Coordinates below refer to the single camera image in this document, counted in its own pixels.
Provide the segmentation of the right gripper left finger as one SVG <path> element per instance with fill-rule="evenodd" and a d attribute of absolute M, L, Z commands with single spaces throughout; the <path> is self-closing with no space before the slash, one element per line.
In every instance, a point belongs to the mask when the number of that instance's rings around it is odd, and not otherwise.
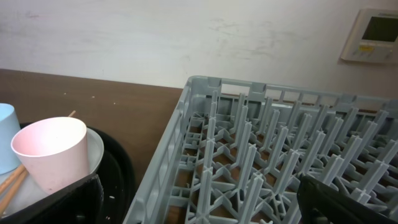
<path fill-rule="evenodd" d="M 96 223 L 103 199 L 100 178 L 94 173 L 2 218 L 1 224 Z"/>

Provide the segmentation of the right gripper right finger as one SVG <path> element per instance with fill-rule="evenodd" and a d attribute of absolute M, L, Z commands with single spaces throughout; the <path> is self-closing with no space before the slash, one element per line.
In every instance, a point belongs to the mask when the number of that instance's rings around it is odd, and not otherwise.
<path fill-rule="evenodd" d="M 303 224 L 397 224 L 307 175 L 300 178 L 297 201 Z"/>

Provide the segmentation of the pink plastic cup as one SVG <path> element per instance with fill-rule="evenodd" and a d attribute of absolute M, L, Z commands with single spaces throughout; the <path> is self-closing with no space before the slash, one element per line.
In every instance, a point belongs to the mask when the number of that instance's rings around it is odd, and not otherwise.
<path fill-rule="evenodd" d="M 76 118 L 55 117 L 34 122 L 13 137 L 11 148 L 47 194 L 90 174 L 87 127 Z"/>

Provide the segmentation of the blue plastic cup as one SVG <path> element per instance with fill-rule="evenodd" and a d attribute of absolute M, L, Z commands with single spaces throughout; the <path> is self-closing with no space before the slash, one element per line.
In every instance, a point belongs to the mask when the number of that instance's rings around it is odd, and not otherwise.
<path fill-rule="evenodd" d="M 8 173 L 19 166 L 21 163 L 15 152 L 12 150 L 11 141 L 21 130 L 15 108 L 7 103 L 1 103 L 1 174 Z"/>

